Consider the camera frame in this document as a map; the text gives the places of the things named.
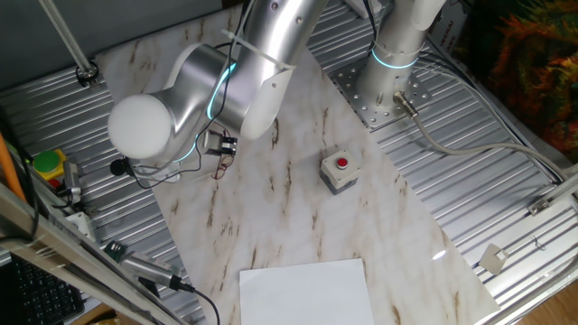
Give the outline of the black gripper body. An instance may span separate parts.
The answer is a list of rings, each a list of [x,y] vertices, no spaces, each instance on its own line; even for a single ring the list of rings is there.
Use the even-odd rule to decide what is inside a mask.
[[[207,130],[198,138],[198,147],[201,154],[222,155],[224,135],[216,131]]]

